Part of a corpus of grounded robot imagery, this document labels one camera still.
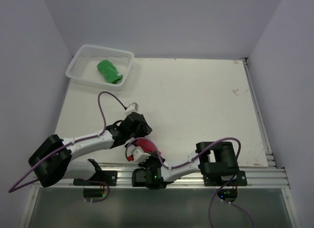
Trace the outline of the green microfiber towel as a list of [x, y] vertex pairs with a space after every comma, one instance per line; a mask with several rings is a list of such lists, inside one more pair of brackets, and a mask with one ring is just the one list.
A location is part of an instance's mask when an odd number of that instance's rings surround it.
[[98, 63], [97, 70], [110, 84], [117, 84], [123, 78], [123, 75], [119, 74], [117, 68], [107, 59]]

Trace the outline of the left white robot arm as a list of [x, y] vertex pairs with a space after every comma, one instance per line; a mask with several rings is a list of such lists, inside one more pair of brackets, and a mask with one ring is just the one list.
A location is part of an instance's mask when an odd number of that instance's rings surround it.
[[96, 132], [82, 138], [60, 138], [49, 136], [29, 158], [28, 163], [43, 187], [50, 187], [62, 179], [75, 178], [97, 185], [102, 179], [100, 167], [94, 160], [80, 164], [75, 160], [86, 154], [116, 148], [132, 138], [145, 137], [152, 132], [144, 115], [130, 113], [105, 127], [104, 132]]

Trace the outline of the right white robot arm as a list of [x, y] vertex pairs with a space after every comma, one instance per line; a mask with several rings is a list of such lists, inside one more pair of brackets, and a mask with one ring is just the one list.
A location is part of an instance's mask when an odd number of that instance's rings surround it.
[[247, 185], [241, 182], [243, 174], [237, 163], [231, 142], [200, 142], [186, 157], [174, 162], [162, 158], [157, 149], [147, 149], [137, 140], [128, 157], [138, 163], [133, 171], [133, 187], [146, 187], [151, 190], [165, 189], [183, 176], [200, 172], [205, 186]]

